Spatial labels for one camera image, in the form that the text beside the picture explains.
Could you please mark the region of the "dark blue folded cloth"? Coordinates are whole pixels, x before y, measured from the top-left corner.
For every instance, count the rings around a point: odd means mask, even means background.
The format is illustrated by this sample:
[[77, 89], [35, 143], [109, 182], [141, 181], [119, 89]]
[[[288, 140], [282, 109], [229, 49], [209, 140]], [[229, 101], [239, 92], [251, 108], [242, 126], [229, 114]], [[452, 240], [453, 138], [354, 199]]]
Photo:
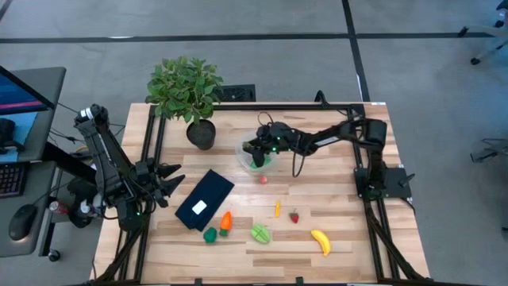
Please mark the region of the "dark blue folded cloth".
[[235, 184], [209, 170], [175, 212], [189, 229], [203, 231]]

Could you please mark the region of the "black floor box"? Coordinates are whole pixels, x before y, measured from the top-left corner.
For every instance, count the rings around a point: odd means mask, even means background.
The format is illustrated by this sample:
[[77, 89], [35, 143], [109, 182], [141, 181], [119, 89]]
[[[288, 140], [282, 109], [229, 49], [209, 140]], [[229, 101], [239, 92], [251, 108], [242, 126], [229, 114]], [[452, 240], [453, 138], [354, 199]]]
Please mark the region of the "black floor box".
[[256, 87], [254, 84], [225, 85], [217, 96], [221, 102], [255, 102]]

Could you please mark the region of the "black computer mouse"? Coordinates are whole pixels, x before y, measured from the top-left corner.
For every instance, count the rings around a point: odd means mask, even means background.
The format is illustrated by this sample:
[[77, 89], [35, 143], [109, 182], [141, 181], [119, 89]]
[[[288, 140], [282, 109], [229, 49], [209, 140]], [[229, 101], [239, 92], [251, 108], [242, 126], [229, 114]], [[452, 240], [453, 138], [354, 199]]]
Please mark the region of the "black computer mouse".
[[33, 204], [21, 206], [13, 215], [9, 224], [9, 236], [13, 241], [20, 241], [29, 235], [37, 208]]

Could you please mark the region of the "black aluminium table frame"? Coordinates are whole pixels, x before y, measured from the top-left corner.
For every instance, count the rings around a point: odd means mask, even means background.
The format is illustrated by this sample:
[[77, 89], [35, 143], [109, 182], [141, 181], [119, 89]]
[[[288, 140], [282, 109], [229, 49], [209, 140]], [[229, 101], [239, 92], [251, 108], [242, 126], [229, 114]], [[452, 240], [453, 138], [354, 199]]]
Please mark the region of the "black aluminium table frame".
[[[361, 115], [390, 119], [382, 103], [223, 103], [212, 118], [214, 147], [202, 151], [187, 140], [185, 122], [157, 118], [152, 106], [134, 103], [122, 142], [127, 156], [139, 160], [152, 155], [181, 164], [179, 173], [186, 178], [168, 207], [149, 215], [131, 253], [120, 251], [129, 238], [117, 223], [103, 223], [87, 286], [431, 285], [411, 198], [367, 201], [357, 194], [354, 171], [367, 166], [365, 151], [342, 141], [319, 149], [303, 164], [281, 153], [277, 165], [265, 172], [250, 172], [236, 158], [243, 134], [265, 122], [281, 121], [314, 133]], [[403, 168], [392, 133], [383, 157], [389, 168]], [[233, 227], [211, 244], [175, 216], [209, 170], [235, 184], [210, 222], [218, 226], [230, 211]], [[262, 176], [266, 184], [260, 182]], [[299, 214], [297, 223], [289, 217], [293, 210]], [[252, 237], [256, 224], [269, 230], [269, 243]], [[329, 237], [327, 257], [311, 230]]]

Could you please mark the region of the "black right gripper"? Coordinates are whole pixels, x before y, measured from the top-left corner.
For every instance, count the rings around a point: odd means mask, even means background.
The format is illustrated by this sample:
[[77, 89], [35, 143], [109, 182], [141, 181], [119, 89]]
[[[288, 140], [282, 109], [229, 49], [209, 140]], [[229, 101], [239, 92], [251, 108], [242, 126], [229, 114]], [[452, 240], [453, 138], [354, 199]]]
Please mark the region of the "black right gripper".
[[244, 152], [252, 154], [257, 168], [263, 167], [265, 154], [280, 153], [290, 150], [299, 155], [304, 154], [302, 146], [303, 132], [289, 127], [283, 122], [273, 122], [261, 126], [256, 131], [256, 139], [242, 143]]

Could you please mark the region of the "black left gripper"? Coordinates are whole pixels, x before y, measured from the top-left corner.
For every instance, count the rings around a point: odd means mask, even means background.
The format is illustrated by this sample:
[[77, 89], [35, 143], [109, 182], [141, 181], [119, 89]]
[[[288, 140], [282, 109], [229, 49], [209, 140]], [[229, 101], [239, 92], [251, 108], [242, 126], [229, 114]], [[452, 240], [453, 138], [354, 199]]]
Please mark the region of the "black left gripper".
[[136, 183], [145, 199], [155, 199], [157, 204], [168, 207], [167, 199], [186, 178], [180, 175], [170, 180], [163, 180], [182, 167], [181, 164], [157, 164], [154, 158], [138, 161], [134, 165]]

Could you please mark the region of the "green plant in black pot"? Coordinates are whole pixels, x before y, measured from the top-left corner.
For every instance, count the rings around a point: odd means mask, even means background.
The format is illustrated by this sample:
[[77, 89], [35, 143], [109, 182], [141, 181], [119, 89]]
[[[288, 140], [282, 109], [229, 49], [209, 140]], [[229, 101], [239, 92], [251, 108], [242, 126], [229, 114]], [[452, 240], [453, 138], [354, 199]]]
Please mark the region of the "green plant in black pot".
[[163, 59], [147, 84], [145, 102], [155, 105], [161, 118], [184, 120], [187, 140], [201, 150], [211, 149], [216, 137], [210, 119], [214, 105], [220, 102], [217, 93], [223, 83], [216, 71], [215, 64], [198, 58]]

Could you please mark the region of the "computer monitor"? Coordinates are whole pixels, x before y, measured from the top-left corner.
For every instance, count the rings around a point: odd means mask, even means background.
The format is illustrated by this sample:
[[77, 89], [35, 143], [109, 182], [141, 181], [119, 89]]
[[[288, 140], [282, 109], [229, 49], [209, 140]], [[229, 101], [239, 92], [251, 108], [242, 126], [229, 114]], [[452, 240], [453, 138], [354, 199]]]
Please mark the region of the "computer monitor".
[[36, 116], [54, 108], [54, 103], [0, 66], [0, 162], [16, 162], [27, 149]]

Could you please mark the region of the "orange toy carrot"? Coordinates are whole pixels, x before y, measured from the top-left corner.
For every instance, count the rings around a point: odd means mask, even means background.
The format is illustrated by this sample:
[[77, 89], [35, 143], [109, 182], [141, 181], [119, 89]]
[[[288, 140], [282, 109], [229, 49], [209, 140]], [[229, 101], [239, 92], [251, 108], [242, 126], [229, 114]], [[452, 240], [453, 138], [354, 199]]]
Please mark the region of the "orange toy carrot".
[[227, 211], [221, 219], [219, 235], [227, 237], [232, 229], [232, 224], [232, 214], [230, 211]]

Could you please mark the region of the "yellow toy banana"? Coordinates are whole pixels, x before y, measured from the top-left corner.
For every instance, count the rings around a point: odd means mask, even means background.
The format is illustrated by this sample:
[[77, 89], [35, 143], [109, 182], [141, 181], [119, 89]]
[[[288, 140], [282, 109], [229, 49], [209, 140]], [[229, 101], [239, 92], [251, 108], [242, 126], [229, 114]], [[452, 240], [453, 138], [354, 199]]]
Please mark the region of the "yellow toy banana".
[[311, 230], [311, 236], [320, 245], [323, 255], [327, 257], [331, 252], [331, 242], [329, 237], [321, 230]]

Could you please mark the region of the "black keyboard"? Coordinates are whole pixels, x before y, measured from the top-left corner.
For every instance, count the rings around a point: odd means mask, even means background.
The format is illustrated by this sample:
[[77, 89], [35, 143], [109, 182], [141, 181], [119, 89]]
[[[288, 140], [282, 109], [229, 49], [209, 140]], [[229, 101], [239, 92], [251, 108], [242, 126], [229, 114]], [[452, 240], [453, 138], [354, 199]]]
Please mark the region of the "black keyboard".
[[0, 164], [0, 199], [23, 194], [27, 163]]

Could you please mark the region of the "clear plastic tupperware container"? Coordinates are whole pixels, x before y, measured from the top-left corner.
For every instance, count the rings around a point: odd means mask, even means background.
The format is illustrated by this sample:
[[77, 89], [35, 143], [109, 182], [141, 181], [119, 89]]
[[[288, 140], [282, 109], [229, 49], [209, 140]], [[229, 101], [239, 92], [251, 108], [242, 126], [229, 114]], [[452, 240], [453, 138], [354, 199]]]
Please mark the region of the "clear plastic tupperware container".
[[[242, 149], [242, 143], [245, 142], [245, 141], [251, 141], [253, 139], [256, 138], [256, 132], [254, 130], [251, 130], [251, 131], [248, 131], [247, 133], [244, 133], [243, 136], [241, 137], [241, 139], [237, 142], [236, 144], [236, 147], [235, 147], [235, 153], [236, 153], [236, 158], [238, 160], [238, 162], [247, 170], [249, 170], [251, 172], [251, 170], [249, 169], [249, 165], [254, 162], [253, 161], [253, 158], [252, 158], [252, 155], [249, 154], [249, 153], [246, 153], [243, 151]], [[261, 172], [265, 172], [271, 168], [274, 168], [276, 165], [277, 165], [277, 154], [276, 153], [270, 153], [268, 155], [271, 155], [272, 158], [273, 158], [273, 161], [270, 165], [268, 165], [264, 170], [262, 170]]]

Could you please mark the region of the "red soda can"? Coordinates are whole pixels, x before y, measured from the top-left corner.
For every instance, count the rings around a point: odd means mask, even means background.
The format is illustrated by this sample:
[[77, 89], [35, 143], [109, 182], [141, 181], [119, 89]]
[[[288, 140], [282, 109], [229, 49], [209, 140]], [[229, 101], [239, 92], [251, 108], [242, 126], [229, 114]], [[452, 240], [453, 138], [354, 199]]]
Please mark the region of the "red soda can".
[[53, 212], [53, 213], [56, 213], [58, 215], [68, 215], [69, 214], [69, 207], [67, 204], [65, 203], [62, 203], [58, 200], [55, 200], [55, 201], [52, 201], [49, 205], [48, 205], [48, 209]]

